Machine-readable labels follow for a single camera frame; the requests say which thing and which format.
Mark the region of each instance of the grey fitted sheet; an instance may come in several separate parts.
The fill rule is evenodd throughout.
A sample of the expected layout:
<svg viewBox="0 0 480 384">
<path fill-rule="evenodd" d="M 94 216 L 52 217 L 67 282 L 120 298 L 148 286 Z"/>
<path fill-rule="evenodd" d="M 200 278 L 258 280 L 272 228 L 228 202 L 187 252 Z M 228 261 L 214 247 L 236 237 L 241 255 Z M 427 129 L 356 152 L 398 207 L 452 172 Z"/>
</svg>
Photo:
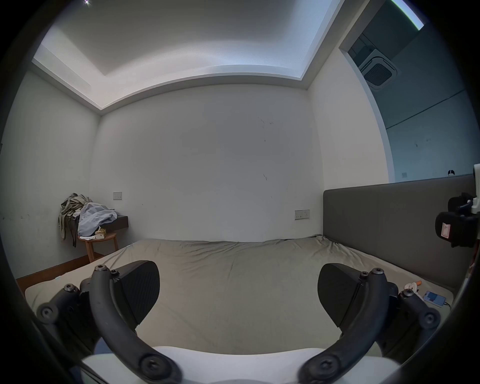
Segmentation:
<svg viewBox="0 0 480 384">
<path fill-rule="evenodd" d="M 322 236 L 259 243 L 148 239 L 36 284 L 26 290 L 26 299 L 36 310 L 65 284 L 79 286 L 95 265 L 116 268 L 136 260 L 151 260 L 160 271 L 159 298 L 137 327 L 138 336 L 153 347 L 224 354 L 326 348 L 338 340 L 340 331 L 317 296 L 318 275 L 326 263 L 360 271 L 381 267 L 399 289 L 421 280 Z M 422 280 L 420 294 L 427 290 L 452 303 L 450 291 Z"/>
</svg>

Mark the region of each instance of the clothes pile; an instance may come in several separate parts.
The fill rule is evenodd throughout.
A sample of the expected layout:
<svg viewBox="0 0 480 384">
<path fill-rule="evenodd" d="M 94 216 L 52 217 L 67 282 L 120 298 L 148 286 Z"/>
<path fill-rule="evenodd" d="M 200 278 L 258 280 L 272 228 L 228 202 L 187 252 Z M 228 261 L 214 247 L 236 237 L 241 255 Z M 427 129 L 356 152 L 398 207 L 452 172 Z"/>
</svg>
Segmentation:
<svg viewBox="0 0 480 384">
<path fill-rule="evenodd" d="M 70 218 L 73 217 L 75 211 L 82 209 L 83 206 L 89 202 L 91 202 L 90 197 L 77 195 L 76 193 L 72 193 L 61 205 L 60 205 L 60 214 L 59 214 L 59 227 L 61 238 L 65 240 L 65 227 L 67 226 L 70 232 L 72 229 L 70 228 Z M 73 246 L 76 245 L 77 238 L 73 239 Z"/>
<path fill-rule="evenodd" d="M 65 227 L 67 227 L 72 235 L 72 245 L 76 247 L 77 235 L 82 238 L 89 237 L 101 224 L 111 223 L 116 219 L 115 210 L 93 203 L 88 196 L 72 193 L 60 205 L 58 224 L 62 239 L 66 238 Z"/>
<path fill-rule="evenodd" d="M 98 203 L 87 203 L 80 211 L 78 235 L 91 236 L 101 224 L 111 223 L 117 219 L 117 212 Z"/>
</svg>

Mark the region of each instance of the mobile phone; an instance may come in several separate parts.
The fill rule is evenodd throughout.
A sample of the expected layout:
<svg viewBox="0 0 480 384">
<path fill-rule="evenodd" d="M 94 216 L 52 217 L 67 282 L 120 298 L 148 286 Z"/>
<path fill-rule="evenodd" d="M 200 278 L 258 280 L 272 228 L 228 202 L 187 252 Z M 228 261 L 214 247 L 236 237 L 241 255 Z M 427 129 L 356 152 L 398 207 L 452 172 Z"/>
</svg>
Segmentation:
<svg viewBox="0 0 480 384">
<path fill-rule="evenodd" d="M 437 307 L 443 307 L 446 300 L 445 297 L 437 295 L 436 293 L 433 293 L 430 291 L 427 291 L 425 293 L 425 296 L 423 296 L 423 299 L 425 301 L 432 303 L 433 305 L 436 305 Z"/>
</svg>

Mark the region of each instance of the wooden baseboard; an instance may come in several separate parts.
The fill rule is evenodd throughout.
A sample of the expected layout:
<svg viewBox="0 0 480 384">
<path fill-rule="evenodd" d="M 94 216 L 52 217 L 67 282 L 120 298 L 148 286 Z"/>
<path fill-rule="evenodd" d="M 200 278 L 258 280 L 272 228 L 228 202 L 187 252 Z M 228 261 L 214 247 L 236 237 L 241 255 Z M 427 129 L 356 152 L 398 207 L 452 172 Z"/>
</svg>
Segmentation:
<svg viewBox="0 0 480 384">
<path fill-rule="evenodd" d="M 102 257 L 103 255 L 96 253 L 95 258 Z M 66 263 L 56 265 L 54 267 L 44 269 L 43 271 L 32 273 L 31 275 L 27 275 L 24 277 L 20 277 L 17 279 L 17 284 L 20 287 L 20 290 L 23 294 L 25 294 L 25 290 L 32 285 L 41 283 L 43 281 L 53 280 L 54 278 L 63 275 L 64 273 L 73 271 L 74 269 L 83 267 L 87 265 L 88 255 L 79 257 L 77 259 L 73 259 L 67 261 Z"/>
</svg>

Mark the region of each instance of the recessed ceiling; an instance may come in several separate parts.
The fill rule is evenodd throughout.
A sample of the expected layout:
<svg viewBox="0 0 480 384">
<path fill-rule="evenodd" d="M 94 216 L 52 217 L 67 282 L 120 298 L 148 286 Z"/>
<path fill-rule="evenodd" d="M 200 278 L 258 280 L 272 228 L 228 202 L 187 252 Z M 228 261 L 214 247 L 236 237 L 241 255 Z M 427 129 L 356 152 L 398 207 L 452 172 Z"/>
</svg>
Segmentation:
<svg viewBox="0 0 480 384">
<path fill-rule="evenodd" d="M 343 0 L 84 0 L 33 64 L 98 110 L 188 79 L 302 80 Z"/>
</svg>

